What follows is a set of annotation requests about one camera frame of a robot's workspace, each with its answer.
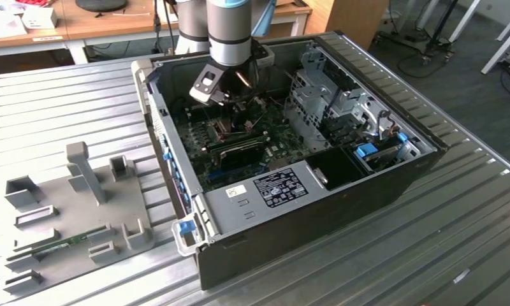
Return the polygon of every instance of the barcode label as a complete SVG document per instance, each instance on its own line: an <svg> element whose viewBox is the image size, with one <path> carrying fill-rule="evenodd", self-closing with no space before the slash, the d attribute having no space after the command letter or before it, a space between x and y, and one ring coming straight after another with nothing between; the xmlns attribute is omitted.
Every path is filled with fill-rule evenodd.
<svg viewBox="0 0 510 306"><path fill-rule="evenodd" d="M48 36L48 37L37 37L32 38L32 41L48 41L48 40L61 40L61 36Z"/></svg>

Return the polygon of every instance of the label sticker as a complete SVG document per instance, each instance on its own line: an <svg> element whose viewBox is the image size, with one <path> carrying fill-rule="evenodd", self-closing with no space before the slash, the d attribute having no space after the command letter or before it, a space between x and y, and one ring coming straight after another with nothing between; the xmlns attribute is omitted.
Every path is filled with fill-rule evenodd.
<svg viewBox="0 0 510 306"><path fill-rule="evenodd" d="M32 38L32 41L48 41L48 40L61 40L61 36L48 36L48 37L37 37Z"/></svg>
<svg viewBox="0 0 510 306"><path fill-rule="evenodd" d="M254 180L253 183L268 207L277 207L308 194L290 168Z"/></svg>
<svg viewBox="0 0 510 306"><path fill-rule="evenodd" d="M245 190L244 185L240 185L233 188L229 188L228 190L225 190L225 192L229 198L232 198L233 196L238 196L240 194L246 193L248 191Z"/></svg>

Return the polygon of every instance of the warning label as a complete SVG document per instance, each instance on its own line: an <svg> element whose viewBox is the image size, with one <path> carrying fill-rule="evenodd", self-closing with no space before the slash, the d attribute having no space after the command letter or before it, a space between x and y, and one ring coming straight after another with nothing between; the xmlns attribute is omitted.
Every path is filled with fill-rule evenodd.
<svg viewBox="0 0 510 306"><path fill-rule="evenodd" d="M253 183L269 207L280 206L308 194L290 168L254 180Z"/></svg>

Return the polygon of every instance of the aluminum workbench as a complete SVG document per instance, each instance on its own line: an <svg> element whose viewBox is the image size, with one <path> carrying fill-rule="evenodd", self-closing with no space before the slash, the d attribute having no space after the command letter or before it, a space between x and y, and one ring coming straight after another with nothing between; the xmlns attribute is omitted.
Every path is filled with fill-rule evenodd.
<svg viewBox="0 0 510 306"><path fill-rule="evenodd" d="M209 291L176 251L132 59L0 75L0 180L65 176L57 156L74 140L88 143L93 167L125 154L157 240L13 305L510 305L510 164L346 38L324 39L451 149L394 204ZM0 255L10 247L6 208L0 200ZM0 258L0 278L8 273Z"/></svg>

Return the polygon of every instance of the circuit board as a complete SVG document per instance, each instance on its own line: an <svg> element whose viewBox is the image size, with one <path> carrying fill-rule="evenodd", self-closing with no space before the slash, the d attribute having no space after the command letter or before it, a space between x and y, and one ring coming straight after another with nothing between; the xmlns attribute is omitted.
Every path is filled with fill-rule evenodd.
<svg viewBox="0 0 510 306"><path fill-rule="evenodd" d="M284 117L284 104L262 98L185 108L177 132L205 192L293 164L310 154Z"/></svg>

